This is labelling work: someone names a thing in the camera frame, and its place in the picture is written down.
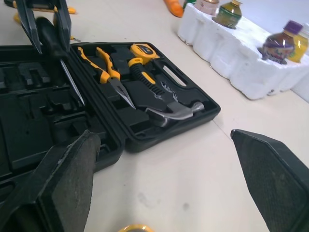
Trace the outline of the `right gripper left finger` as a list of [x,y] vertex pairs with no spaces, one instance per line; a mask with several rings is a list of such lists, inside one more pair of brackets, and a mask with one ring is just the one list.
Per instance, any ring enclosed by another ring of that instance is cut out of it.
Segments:
[[89,215],[100,138],[85,130],[53,146],[0,208],[2,232],[82,232]]

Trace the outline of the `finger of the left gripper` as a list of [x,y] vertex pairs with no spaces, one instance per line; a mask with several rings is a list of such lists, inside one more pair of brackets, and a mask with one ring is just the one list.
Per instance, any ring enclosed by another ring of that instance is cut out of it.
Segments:
[[38,30],[32,8],[28,5],[27,0],[16,0],[15,2],[24,32],[28,36],[37,52],[42,54],[41,43],[38,36]]
[[71,19],[65,0],[55,0],[57,11],[54,13],[54,26],[61,44],[61,48],[67,54],[70,52]]

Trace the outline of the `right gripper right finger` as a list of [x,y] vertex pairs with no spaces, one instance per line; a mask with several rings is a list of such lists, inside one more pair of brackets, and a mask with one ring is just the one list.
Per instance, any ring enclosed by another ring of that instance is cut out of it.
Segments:
[[281,141],[231,131],[248,191],[271,232],[309,230],[309,169]]

